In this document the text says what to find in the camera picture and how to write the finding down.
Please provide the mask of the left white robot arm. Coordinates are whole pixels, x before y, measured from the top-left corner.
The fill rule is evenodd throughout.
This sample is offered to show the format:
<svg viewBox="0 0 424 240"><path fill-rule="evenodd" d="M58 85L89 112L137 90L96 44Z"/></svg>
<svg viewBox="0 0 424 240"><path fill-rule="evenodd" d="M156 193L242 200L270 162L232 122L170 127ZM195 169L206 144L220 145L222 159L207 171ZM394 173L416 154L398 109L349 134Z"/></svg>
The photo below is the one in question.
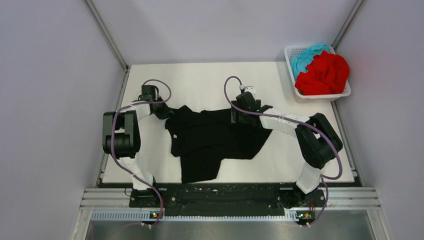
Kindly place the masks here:
<svg viewBox="0 0 424 240"><path fill-rule="evenodd" d="M116 111L107 111L102 116L102 149L115 164L129 174L132 188L142 191L141 200L149 207L160 202L160 193L153 187L155 178L142 167L137 154L141 150L139 121L155 116L165 120L173 114L167 106L169 99L160 96L159 88L144 83L140 95L130 104Z"/></svg>

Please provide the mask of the black t shirt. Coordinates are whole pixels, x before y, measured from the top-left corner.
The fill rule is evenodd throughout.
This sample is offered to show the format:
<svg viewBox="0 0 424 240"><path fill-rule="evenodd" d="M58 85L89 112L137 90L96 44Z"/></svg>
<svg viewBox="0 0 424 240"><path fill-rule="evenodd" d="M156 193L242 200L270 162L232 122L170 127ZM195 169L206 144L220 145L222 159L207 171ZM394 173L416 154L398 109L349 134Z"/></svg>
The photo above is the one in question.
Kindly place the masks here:
<svg viewBox="0 0 424 240"><path fill-rule="evenodd" d="M251 160L272 131L233 123L231 110L194 112L184 105L165 121L171 137L170 153L180 158L183 184L214 180L224 159Z"/></svg>

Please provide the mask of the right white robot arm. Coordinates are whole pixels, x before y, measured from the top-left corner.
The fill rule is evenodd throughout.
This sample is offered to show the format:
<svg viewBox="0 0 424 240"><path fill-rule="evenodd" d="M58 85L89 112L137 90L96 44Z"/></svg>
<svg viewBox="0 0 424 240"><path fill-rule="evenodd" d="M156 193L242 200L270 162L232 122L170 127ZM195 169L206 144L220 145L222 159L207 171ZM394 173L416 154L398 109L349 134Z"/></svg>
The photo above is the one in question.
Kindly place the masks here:
<svg viewBox="0 0 424 240"><path fill-rule="evenodd" d="M230 102L233 123L279 131L297 140L305 163L295 182L298 189L293 192L293 200L299 206L307 206L314 198L313 191L324 178L325 165L333 159L341 161L342 140L324 114L298 116L282 113L255 99L254 87L241 85L239 88L240 94Z"/></svg>

